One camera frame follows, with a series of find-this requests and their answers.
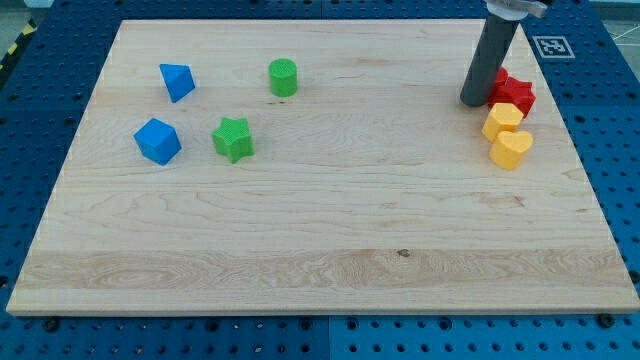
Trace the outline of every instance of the wooden board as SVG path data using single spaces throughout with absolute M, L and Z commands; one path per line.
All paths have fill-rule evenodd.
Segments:
M 125 21 L 55 186 L 14 315 L 539 314 L 639 303 L 535 58 L 514 172 L 459 89 L 481 21 Z M 267 66 L 296 61 L 299 92 Z M 159 63 L 198 88 L 172 104 Z M 256 154 L 214 153 L 222 116 Z M 176 127 L 165 167 L 132 135 Z

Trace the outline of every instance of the green block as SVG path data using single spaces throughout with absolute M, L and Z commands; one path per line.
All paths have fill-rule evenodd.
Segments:
M 244 156 L 253 155 L 253 142 L 247 119 L 222 118 L 220 127 L 211 133 L 216 152 L 235 164 Z
M 277 59 L 269 65 L 271 93 L 278 97 L 291 96 L 298 91 L 298 68 L 289 59 Z

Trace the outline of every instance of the green star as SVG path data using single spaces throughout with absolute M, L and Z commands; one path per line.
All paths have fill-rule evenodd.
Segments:
M 253 155 L 253 142 L 247 119 L 222 118 L 220 127 L 211 133 L 216 152 L 235 164 L 243 156 Z

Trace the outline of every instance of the green cylinder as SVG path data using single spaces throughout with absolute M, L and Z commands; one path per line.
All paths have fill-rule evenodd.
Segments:
M 298 91 L 298 68 L 289 59 L 277 59 L 269 65 L 271 93 L 278 97 L 291 96 Z

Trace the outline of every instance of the blue cube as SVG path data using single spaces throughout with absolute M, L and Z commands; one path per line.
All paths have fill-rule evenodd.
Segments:
M 133 137 L 142 155 L 160 165 L 168 163 L 182 149 L 176 129 L 158 119 L 149 120 Z
M 160 64 L 160 72 L 169 91 L 171 102 L 178 102 L 196 88 L 191 70 L 186 65 Z

